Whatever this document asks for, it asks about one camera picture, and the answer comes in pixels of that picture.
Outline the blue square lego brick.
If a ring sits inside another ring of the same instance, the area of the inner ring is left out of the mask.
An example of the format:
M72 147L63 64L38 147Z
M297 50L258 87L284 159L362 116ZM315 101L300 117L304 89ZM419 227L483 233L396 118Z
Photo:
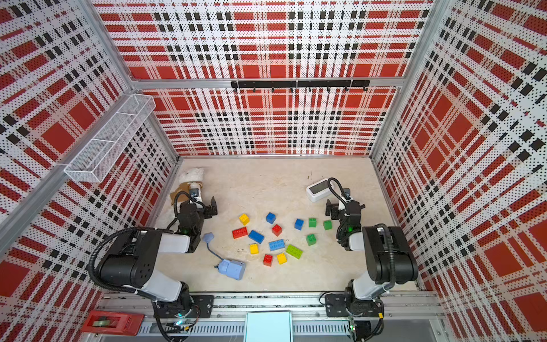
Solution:
M276 215L273 214L273 213L271 213L271 212L269 212L269 214L266 215L266 221L267 221L269 224L273 225L273 224L275 223L275 221L276 221Z

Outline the yellow square lego brick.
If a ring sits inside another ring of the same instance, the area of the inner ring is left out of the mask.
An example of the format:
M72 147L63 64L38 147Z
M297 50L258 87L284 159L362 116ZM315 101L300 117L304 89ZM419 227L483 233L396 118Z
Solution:
M257 243L249 245L249 253L251 255L257 255L259 253L259 245Z

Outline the red long lego brick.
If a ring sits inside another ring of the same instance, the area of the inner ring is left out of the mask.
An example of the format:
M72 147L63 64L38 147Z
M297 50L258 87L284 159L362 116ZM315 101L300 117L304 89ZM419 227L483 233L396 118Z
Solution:
M248 235L248 230L246 227L242 227L242 228L239 228L239 229L234 229L232 231L232 237L234 239L239 239L239 238L242 238L242 237L245 237Z

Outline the yellow tall lego brick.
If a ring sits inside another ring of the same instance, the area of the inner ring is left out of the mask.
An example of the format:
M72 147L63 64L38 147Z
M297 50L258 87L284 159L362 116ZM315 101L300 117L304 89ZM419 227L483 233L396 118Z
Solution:
M239 221L244 225L244 226L247 226L250 222L250 219L249 217L246 215L246 214L242 214L240 217L239 217Z

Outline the red tool box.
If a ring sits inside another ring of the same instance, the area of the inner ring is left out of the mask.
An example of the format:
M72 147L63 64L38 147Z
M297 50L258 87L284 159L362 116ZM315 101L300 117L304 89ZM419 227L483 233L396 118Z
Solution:
M81 331L117 336L136 336L145 318L141 313L104 312L93 310L85 320Z

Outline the light blue tray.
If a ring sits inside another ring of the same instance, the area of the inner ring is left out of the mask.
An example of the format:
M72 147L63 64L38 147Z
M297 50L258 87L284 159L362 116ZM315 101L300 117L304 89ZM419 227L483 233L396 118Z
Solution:
M245 321L244 341L293 341L291 312L248 313Z

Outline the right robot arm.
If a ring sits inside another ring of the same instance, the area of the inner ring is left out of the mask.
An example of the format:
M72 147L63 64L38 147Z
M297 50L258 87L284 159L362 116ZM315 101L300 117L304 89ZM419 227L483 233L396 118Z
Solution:
M418 266L410 251L401 227L389 227L380 223L373 226L361 225L361 212L365 205L353 199L344 190L337 193L336 178L327 179L329 191L338 203L326 203L326 214L339 222L336 240L346 251L363 252L366 272L351 279L342 294L325 296L328 317L382 317L384 304L381 296L395 285L417 280Z

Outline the red small lego brick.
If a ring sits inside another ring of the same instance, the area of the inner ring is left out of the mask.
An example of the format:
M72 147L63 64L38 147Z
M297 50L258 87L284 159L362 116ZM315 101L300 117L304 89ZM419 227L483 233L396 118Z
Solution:
M282 233L282 228L279 225L274 225L272 227L272 232L278 237Z

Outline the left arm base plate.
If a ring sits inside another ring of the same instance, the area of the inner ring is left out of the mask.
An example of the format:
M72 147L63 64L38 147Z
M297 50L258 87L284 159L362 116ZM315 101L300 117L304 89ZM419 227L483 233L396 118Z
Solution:
M212 295L182 295L175 302L155 302L152 308L160 319L208 319L215 297Z

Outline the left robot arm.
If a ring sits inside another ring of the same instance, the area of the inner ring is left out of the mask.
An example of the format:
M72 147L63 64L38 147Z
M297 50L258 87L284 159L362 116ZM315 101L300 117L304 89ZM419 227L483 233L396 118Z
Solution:
M180 191L173 200L174 219L165 229L130 227L103 239L91 253L88 274L103 289L136 294L152 302L157 319L206 319L214 298L192 295L187 283L155 266L160 254L191 254L201 241L206 219L218 214L213 199L201 201L199 190Z

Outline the light blue long lego brick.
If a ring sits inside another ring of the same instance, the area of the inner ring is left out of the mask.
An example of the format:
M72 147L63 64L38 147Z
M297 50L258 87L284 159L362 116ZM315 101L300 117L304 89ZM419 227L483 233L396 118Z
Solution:
M285 241L283 239L278 239L272 242L269 242L269 249L271 252L284 249L286 247Z

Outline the lime green long lego brick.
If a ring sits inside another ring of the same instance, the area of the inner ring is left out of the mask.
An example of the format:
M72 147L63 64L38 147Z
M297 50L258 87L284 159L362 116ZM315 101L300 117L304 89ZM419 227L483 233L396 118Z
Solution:
M286 247L286 253L296 259L300 259L303 255L303 251L293 245L288 245Z

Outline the green square lego brick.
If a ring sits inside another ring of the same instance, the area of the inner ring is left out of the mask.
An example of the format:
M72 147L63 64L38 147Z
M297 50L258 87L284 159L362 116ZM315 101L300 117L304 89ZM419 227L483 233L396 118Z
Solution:
M306 242L309 246L315 245L317 242L316 236L314 234L307 235Z

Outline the black hook rail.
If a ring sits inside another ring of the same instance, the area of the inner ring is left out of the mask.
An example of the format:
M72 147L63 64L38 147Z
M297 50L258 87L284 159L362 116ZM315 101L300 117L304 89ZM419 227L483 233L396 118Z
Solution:
M233 89L252 89L259 88L367 88L371 81L364 80L319 80L319 81L232 81Z

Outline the yellow small lego brick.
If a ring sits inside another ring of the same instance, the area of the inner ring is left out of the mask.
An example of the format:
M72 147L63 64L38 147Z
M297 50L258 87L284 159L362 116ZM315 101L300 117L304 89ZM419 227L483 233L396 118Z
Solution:
M279 264L285 264L287 262L287 257L284 253L280 253L276 255L276 259Z

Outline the white digital clock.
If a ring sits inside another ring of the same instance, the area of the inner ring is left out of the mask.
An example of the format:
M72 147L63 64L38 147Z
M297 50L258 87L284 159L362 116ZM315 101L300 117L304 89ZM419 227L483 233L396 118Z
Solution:
M331 191L328 188L328 178L315 182L306 188L306 195L311 202L318 202L330 194Z

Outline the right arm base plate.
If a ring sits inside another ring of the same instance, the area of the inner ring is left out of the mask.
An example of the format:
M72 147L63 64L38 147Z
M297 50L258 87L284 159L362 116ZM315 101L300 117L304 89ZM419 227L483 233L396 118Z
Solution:
M381 317L384 314L384 306L380 300L360 300L349 294L332 293L326 294L324 299L328 317Z

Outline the white teddy bear brown shirt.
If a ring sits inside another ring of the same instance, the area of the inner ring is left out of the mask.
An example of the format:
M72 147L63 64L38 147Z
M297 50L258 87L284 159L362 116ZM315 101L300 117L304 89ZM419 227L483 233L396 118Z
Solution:
M178 186L171 192L171 204L175 203L178 192L186 192L193 198L202 201L202 188L205 175L204 168L192 168L183 172L178 178Z

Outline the red square lego brick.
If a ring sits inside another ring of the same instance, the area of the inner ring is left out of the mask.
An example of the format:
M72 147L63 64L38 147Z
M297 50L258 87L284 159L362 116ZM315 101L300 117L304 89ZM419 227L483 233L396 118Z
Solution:
M272 255L264 255L263 265L271 267L272 264L273 264L273 256Z

